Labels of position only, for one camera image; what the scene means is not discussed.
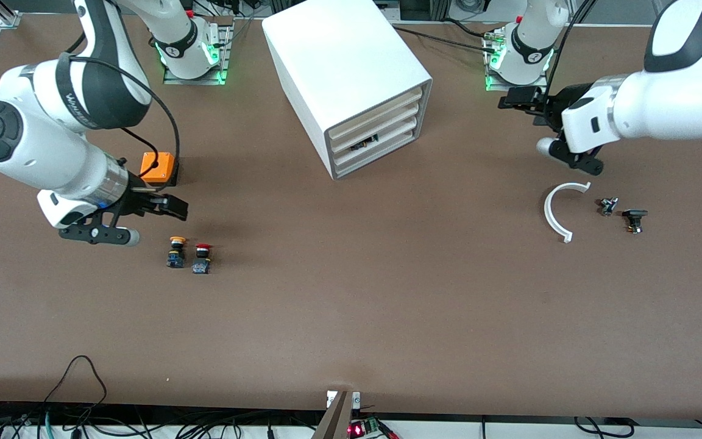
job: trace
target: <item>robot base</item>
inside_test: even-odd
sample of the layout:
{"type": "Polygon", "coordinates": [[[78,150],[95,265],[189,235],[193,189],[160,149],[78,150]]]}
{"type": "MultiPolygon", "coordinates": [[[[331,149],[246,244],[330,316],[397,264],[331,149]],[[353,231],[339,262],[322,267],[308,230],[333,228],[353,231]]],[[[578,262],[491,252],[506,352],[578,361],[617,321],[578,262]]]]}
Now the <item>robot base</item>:
{"type": "Polygon", "coordinates": [[[487,53],[484,52],[484,75],[486,76],[486,89],[487,91],[509,91],[509,89],[513,87],[524,87],[527,85],[535,85],[538,87],[546,87],[546,72],[544,69],[544,72],[541,73],[540,77],[532,83],[532,84],[524,84],[524,85],[517,85],[517,84],[511,84],[507,80],[502,79],[502,77],[495,72],[495,70],[491,69],[489,66],[492,64],[492,62],[497,61],[495,59],[496,56],[499,56],[499,53],[502,52],[502,49],[504,48],[504,44],[502,43],[501,39],[503,37],[503,33],[505,32],[504,28],[499,28],[495,29],[490,32],[490,34],[499,36],[499,38],[496,38],[495,40],[488,41],[486,39],[483,40],[482,42],[482,47],[485,48],[493,48],[495,50],[495,53],[487,53]]]}
{"type": "Polygon", "coordinates": [[[234,23],[229,26],[218,26],[213,23],[213,29],[218,31],[218,38],[211,38],[217,42],[217,48],[208,51],[208,55],[218,59],[218,63],[207,73],[194,79],[182,79],[172,74],[168,69],[164,69],[164,84],[178,85],[224,85],[226,84],[226,74],[229,71],[229,53],[232,50],[232,37],[234,36],[234,23]]]}

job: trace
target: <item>white drawer unit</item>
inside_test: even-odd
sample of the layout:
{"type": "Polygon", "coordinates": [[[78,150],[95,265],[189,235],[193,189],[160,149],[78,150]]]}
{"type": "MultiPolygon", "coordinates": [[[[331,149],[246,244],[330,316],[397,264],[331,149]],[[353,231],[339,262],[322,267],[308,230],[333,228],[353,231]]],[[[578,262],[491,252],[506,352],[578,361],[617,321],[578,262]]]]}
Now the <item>white drawer unit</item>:
{"type": "Polygon", "coordinates": [[[432,77],[371,0],[307,0],[262,27],[332,178],[418,138],[432,77]]]}

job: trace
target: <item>brown table surface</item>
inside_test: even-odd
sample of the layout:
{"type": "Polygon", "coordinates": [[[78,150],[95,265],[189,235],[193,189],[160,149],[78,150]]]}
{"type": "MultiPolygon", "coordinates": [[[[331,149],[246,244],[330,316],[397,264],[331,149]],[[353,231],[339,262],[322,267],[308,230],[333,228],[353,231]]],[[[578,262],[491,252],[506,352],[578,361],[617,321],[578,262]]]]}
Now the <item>brown table surface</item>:
{"type": "MultiPolygon", "coordinates": [[[[702,418],[702,141],[616,142],[601,177],[571,171],[535,152],[546,128],[496,108],[479,53],[404,35],[434,78],[421,138],[332,181],[261,23],[237,39],[226,86],[181,87],[160,84],[128,18],[181,127],[170,192],[189,220],[125,218],[135,248],[65,241],[37,191],[0,174],[0,399],[42,400],[82,353],[109,402],[320,409],[347,387],[382,412],[702,418]],[[555,198],[570,244],[543,217],[566,181],[592,182],[555,198]],[[596,212],[610,196],[649,210],[644,233],[596,212]],[[165,267],[175,234],[214,245],[212,275],[165,267]]],[[[74,16],[23,17],[2,31],[0,75],[79,31],[74,16]]],[[[555,91],[639,70],[647,34],[577,28],[555,91]]],[[[136,132],[172,147],[155,104],[136,132]]],[[[139,162],[119,131],[89,139],[139,162]]],[[[56,399],[99,395],[78,366],[56,399]]]]}

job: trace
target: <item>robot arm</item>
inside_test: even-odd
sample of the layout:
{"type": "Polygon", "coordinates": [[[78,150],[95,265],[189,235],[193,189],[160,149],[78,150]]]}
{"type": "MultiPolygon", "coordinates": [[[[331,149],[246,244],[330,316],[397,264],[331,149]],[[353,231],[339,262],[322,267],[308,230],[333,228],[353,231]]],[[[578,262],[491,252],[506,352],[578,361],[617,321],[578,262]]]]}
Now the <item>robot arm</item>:
{"type": "Polygon", "coordinates": [[[538,151],[592,175],[602,172],[595,156],[607,143],[702,138],[702,0],[675,0],[663,10],[643,64],[641,72],[566,87],[552,97],[519,89],[500,108],[544,114],[559,136],[541,139],[538,151]]]}
{"type": "MultiPolygon", "coordinates": [[[[107,62],[147,86],[119,7],[111,0],[74,3],[88,40],[80,58],[62,54],[59,59],[16,67],[2,75],[0,172],[41,189],[37,200],[61,237],[91,244],[134,245],[139,234],[117,227],[120,216],[153,213],[185,220],[188,205],[172,195],[154,193],[122,161],[86,140],[84,133],[89,129],[137,125],[148,111],[151,96],[109,66],[82,61],[107,62]],[[106,212],[112,214],[109,223],[102,222],[106,212]]],[[[129,6],[144,14],[151,29],[159,27],[156,38],[170,41],[168,31],[174,37],[197,30],[178,0],[130,0],[129,6]],[[144,7],[138,9],[139,3],[144,7]]],[[[170,58],[170,67],[204,73],[205,66],[210,67],[208,58],[203,56],[199,62],[192,55],[202,52],[201,44],[203,38],[195,36],[181,54],[170,58]]]]}
{"type": "Polygon", "coordinates": [[[534,83],[568,19],[565,0],[527,0],[521,22],[508,23],[496,31],[503,34],[503,44],[490,68],[511,84],[534,83]]]}

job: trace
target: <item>orange box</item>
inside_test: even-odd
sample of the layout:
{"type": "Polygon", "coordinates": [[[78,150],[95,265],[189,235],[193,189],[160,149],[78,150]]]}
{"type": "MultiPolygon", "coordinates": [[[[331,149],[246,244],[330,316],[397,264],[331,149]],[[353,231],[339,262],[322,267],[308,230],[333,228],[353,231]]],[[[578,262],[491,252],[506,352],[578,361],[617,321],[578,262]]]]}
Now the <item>orange box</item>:
{"type": "MultiPolygon", "coordinates": [[[[140,173],[144,173],[151,167],[154,161],[155,154],[146,152],[143,155],[143,164],[140,167],[140,173]]],[[[172,175],[172,168],[175,167],[175,157],[169,152],[158,153],[158,166],[149,170],[141,178],[148,184],[161,184],[169,181],[169,176],[172,175]]]]}

